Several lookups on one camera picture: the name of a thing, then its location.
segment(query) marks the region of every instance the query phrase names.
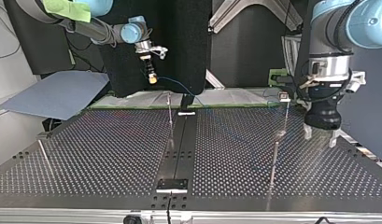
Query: white wall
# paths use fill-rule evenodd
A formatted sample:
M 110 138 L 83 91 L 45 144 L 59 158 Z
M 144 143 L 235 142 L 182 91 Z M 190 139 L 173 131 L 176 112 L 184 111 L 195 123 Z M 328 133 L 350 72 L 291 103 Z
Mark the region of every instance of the white wall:
M 10 25 L 6 13 L 0 10 L 0 15 Z M 13 52 L 18 45 L 18 40 L 0 22 L 0 56 Z M 32 74 L 21 50 L 9 58 L 0 59 L 0 98 L 23 91 L 34 83 L 36 77 Z
M 0 15 L 10 25 L 6 13 L 0 10 Z M 18 45 L 18 40 L 0 22 L 0 56 L 13 52 Z M 37 77 L 32 74 L 21 50 L 13 56 L 0 59 L 0 104 L 36 82 Z M 42 120 L 0 110 L 0 164 L 33 144 L 36 135 L 43 132 Z

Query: blue cable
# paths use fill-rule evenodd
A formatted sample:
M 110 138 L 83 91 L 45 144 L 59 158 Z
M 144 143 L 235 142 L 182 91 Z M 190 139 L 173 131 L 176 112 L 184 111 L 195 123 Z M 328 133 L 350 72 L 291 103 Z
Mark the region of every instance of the blue cable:
M 193 93 L 192 93 L 192 92 L 191 92 L 191 91 L 190 91 L 184 84 L 182 84 L 181 82 L 179 82 L 179 81 L 177 81 L 177 80 L 174 80 L 174 79 L 172 79 L 172 78 L 170 78 L 170 77 L 158 77 L 158 80 L 159 80 L 159 79 L 169 80 L 169 81 L 172 81 L 172 82 L 174 82 L 174 83 L 180 85 L 182 88 L 184 88 L 185 91 L 188 92 L 189 95 L 193 96 L 197 101 L 199 101 L 199 103 L 206 109 L 207 112 L 209 112 L 208 107 L 205 106 L 205 105 L 202 103 L 202 101 L 200 101 L 199 98 L 197 98 L 197 96 L 196 96 L 195 94 L 193 94 Z M 221 127 L 223 127 L 224 130 L 225 130 L 225 131 L 226 131 L 226 132 L 227 132 L 233 139 L 235 139 L 235 140 L 237 140 L 237 141 L 240 141 L 240 142 L 244 142 L 244 143 L 246 143 L 246 144 L 252 146 L 251 143 L 249 143 L 249 141 L 247 141 L 247 140 L 245 140 L 245 139 L 243 139 L 243 138 L 241 138 L 241 137 L 236 136 L 236 134 L 234 134 L 231 130 L 229 130 L 223 122 L 221 122 L 219 119 L 218 119 L 218 121 L 219 121 Z M 278 158 L 277 158 L 276 163 L 273 164 L 272 166 L 270 166 L 270 167 L 264 167 L 264 166 L 263 166 L 263 167 L 261 167 L 261 168 L 268 168 L 268 169 L 271 169 L 273 166 L 276 166 L 276 165 L 278 165 L 278 164 L 279 164 L 279 160 L 278 160 Z

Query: yellow sticky note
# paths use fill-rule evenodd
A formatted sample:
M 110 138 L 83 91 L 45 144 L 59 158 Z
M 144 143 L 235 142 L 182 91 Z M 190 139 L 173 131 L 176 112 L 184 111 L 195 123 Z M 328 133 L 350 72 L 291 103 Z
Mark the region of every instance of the yellow sticky note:
M 68 0 L 43 0 L 48 13 L 57 14 L 73 21 L 91 22 L 91 9 L 86 3 L 74 3 Z

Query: metal table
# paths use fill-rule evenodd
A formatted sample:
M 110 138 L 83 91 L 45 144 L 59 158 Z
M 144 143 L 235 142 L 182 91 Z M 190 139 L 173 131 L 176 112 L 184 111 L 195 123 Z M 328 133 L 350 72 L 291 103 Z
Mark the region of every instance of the metal table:
M 198 109 L 174 116 L 173 129 L 168 113 L 88 110 L 70 120 L 0 166 L 0 214 L 382 213 L 382 168 L 345 139 L 328 148 L 329 133 L 305 141 L 294 108 L 287 119 L 281 107 Z M 186 179 L 188 192 L 158 194 L 162 179 Z

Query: grey mat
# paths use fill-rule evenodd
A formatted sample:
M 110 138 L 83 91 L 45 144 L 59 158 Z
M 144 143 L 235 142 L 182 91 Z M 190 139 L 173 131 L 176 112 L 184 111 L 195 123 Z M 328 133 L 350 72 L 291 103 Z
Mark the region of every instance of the grey mat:
M 10 98 L 0 107 L 22 114 L 68 120 L 85 108 L 107 82 L 107 74 L 58 72 Z

